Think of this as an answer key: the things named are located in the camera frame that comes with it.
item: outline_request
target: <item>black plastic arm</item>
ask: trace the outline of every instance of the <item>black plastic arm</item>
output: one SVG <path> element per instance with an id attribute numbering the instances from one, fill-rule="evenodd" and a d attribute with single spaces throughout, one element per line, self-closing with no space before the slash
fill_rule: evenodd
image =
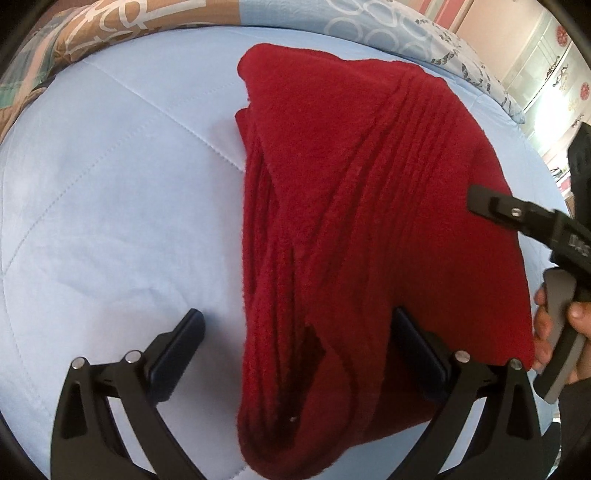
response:
<path id="1" fill-rule="evenodd" d="M 449 396 L 388 480 L 543 480 L 548 476 L 560 435 L 554 427 L 542 437 L 521 361 L 511 359 L 504 367 L 496 367 L 476 362 L 467 352 L 446 351 L 435 334 L 421 330 L 402 308 L 394 312 L 391 339 L 404 352 L 413 374 L 431 372 L 418 375 L 426 396 L 436 397 L 438 388 Z M 433 365 L 424 365 L 425 359 Z M 451 374 L 443 384 L 447 372 Z M 440 473 L 474 401 L 483 397 L 485 408 L 466 455 L 460 465 Z"/>
<path id="2" fill-rule="evenodd" d="M 205 480 L 176 442 L 156 404 L 174 391 L 204 338 L 205 322 L 190 310 L 171 333 L 159 335 L 142 354 L 115 363 L 72 362 L 57 407 L 51 439 L 53 480 Z M 129 458 L 108 397 L 120 398 L 156 474 Z"/>
<path id="3" fill-rule="evenodd" d="M 532 237 L 552 250 L 551 261 L 573 280 L 573 292 L 567 297 L 551 291 L 565 290 L 560 283 L 546 285 L 548 299 L 559 305 L 548 304 L 554 312 L 555 324 L 560 336 L 554 347 L 550 363 L 534 382 L 538 395 L 552 404 L 556 402 L 569 373 L 580 356 L 585 338 L 568 322 L 559 320 L 566 314 L 561 310 L 572 301 L 591 301 L 591 232 L 578 220 L 555 210 L 549 212 L 535 203 L 525 202 L 509 195 L 494 192 L 480 185 L 472 185 L 467 196 L 468 209 L 488 220 Z"/>

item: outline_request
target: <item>hand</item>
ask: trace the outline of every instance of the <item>hand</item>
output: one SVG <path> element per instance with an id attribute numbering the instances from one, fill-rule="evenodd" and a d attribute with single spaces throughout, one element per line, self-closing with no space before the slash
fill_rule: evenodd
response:
<path id="1" fill-rule="evenodd" d="M 548 337 L 553 327 L 553 320 L 546 311 L 546 293 L 544 287 L 539 289 L 534 297 L 535 304 L 539 306 L 534 319 L 534 345 L 535 362 L 534 370 L 541 373 L 552 358 L 552 347 L 548 343 Z M 573 303 L 568 311 L 569 323 L 577 332 L 587 337 L 579 362 L 571 372 L 568 384 L 591 378 L 591 303 Z"/>

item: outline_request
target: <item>gray handle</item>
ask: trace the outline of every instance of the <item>gray handle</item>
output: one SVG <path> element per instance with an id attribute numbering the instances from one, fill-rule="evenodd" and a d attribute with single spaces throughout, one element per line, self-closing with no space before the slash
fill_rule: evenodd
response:
<path id="1" fill-rule="evenodd" d="M 546 308 L 554 321 L 548 338 L 554 353 L 544 372 L 535 379 L 534 389 L 546 402 L 553 404 L 577 365 L 586 341 L 584 335 L 570 326 L 566 317 L 567 309 L 573 300 L 586 301 L 588 292 L 577 289 L 576 279 L 559 268 L 546 270 L 544 283 Z"/>

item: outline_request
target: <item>fabric fold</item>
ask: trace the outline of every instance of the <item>fabric fold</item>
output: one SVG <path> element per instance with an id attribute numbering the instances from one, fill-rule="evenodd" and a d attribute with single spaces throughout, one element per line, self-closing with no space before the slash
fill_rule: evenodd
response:
<path id="1" fill-rule="evenodd" d="M 451 349 L 529 367 L 517 235 L 466 209 L 471 183 L 510 191 L 445 81 L 268 44 L 238 72 L 250 101 L 236 115 L 248 155 L 238 432 L 253 469 L 308 478 L 432 417 L 389 345 L 396 306 Z"/>

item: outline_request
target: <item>person's arm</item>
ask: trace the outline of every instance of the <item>person's arm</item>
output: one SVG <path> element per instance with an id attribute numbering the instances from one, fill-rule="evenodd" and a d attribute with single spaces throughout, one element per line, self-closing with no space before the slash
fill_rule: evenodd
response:
<path id="1" fill-rule="evenodd" d="M 552 358 L 548 337 L 553 321 L 545 308 L 544 289 L 538 290 L 535 302 L 539 305 L 534 319 L 534 369 L 541 373 Z M 591 303 L 573 303 L 569 308 L 569 322 L 587 337 L 583 354 L 569 377 L 569 384 L 558 399 L 562 430 L 562 458 L 565 458 L 591 421 Z"/>

